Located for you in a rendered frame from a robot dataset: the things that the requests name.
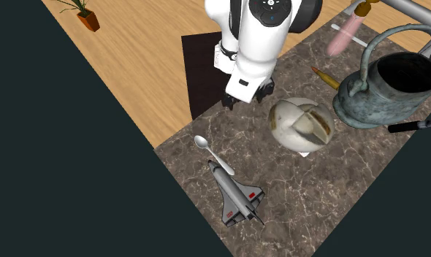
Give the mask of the brass bullet-shaped object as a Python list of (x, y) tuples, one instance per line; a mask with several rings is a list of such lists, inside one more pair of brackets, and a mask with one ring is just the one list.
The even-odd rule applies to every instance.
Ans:
[(311, 69), (331, 88), (337, 90), (340, 87), (340, 83), (328, 74), (322, 72), (314, 66), (312, 66)]

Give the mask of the dark robot stand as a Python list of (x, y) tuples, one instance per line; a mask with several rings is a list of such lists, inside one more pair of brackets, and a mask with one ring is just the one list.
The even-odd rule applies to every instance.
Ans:
[(220, 31), (181, 37), (188, 102), (193, 120), (219, 103), (224, 96), (230, 75), (213, 65), (214, 49), (220, 40)]

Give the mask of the grey metal tube frame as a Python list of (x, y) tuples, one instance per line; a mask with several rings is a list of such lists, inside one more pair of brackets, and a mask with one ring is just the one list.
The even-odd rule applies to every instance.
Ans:
[(412, 0), (381, 0), (386, 5), (413, 18), (419, 23), (431, 26), (431, 10)]

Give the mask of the silver spoon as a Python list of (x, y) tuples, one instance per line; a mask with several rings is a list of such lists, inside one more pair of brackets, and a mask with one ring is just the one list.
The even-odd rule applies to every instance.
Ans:
[(225, 171), (233, 176), (234, 175), (234, 170), (233, 168), (231, 168), (222, 158), (220, 158), (216, 153), (214, 153), (212, 151), (212, 149), (210, 148), (208, 141), (200, 136), (200, 135), (196, 135), (194, 137), (194, 142), (197, 145), (197, 147), (202, 148), (202, 149), (206, 149), (210, 152), (210, 154), (217, 160), (217, 162), (225, 169)]

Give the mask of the green-grey metal watering can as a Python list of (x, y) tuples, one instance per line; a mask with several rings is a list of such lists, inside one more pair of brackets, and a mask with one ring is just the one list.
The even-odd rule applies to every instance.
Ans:
[(387, 37), (431, 26), (408, 24), (374, 37), (364, 49), (358, 71), (347, 76), (333, 99), (336, 115), (356, 129), (372, 129), (409, 118), (431, 96), (431, 55), (397, 52), (370, 61), (371, 53)]

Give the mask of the grey toy space shuttle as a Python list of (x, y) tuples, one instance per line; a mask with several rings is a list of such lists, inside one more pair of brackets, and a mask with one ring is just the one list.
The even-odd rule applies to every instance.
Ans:
[(222, 222), (230, 227), (243, 220), (257, 219), (256, 209), (265, 197), (264, 191), (257, 186), (243, 185), (234, 180), (226, 170), (216, 162), (209, 160), (208, 166), (220, 189), (223, 199)]

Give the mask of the pink bottle with gold cap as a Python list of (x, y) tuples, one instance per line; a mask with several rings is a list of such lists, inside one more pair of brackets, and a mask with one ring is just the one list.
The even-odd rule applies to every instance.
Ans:
[(371, 10), (371, 4), (380, 0), (363, 0), (358, 3), (349, 19), (343, 24), (333, 40), (328, 44), (327, 55), (336, 56), (343, 52), (352, 41), (363, 20)]

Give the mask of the white flat stick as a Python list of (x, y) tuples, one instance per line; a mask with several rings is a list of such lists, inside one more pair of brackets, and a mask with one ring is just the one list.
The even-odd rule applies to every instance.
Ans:
[[(333, 23), (333, 24), (331, 25), (331, 27), (332, 27), (334, 30), (342, 31), (342, 32), (344, 33), (343, 38), (342, 38), (342, 39), (340, 39), (340, 40), (338, 41), (338, 43), (341, 43), (341, 42), (344, 40), (344, 38), (346, 37), (346, 32), (345, 32), (344, 30), (342, 30), (342, 29), (341, 29), (341, 27), (339, 27), (337, 24), (334, 24), (334, 23)], [(367, 43), (366, 43), (366, 42), (362, 41), (361, 39), (359, 39), (359, 38), (357, 38), (357, 37), (355, 37), (355, 36), (351, 37), (351, 41), (356, 42), (357, 44), (359, 44), (359, 45), (361, 45), (361, 46), (363, 46), (363, 47), (367, 47)]]

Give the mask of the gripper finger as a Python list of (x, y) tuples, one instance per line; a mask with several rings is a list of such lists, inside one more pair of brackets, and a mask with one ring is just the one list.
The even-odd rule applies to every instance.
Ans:
[(233, 110), (234, 105), (239, 101), (239, 99), (236, 99), (235, 97), (230, 96), (228, 93), (225, 93), (221, 100), (221, 103), (223, 107), (227, 107), (230, 110)]
[(274, 91), (275, 83), (272, 78), (270, 78), (263, 86), (261, 86), (255, 93), (255, 97), (258, 103), (262, 102), (265, 96), (271, 95)]

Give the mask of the plant in orange pot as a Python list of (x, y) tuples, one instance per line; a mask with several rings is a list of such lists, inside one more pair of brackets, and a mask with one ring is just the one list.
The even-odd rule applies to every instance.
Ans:
[(66, 4), (69, 6), (69, 8), (61, 10), (61, 12), (64, 12), (66, 10), (77, 10), (77, 17), (79, 20), (83, 23), (83, 25), (90, 31), (96, 32), (100, 29), (99, 21), (96, 17), (96, 14), (89, 10), (86, 5), (88, 3), (88, 0), (54, 0), (58, 1), (62, 4)]

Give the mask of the black-handled tool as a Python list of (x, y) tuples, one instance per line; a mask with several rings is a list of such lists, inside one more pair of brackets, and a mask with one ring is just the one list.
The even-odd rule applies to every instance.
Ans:
[(398, 123), (387, 127), (389, 133), (398, 133), (405, 131), (416, 131), (420, 129), (431, 128), (431, 120), (418, 120), (407, 123)]

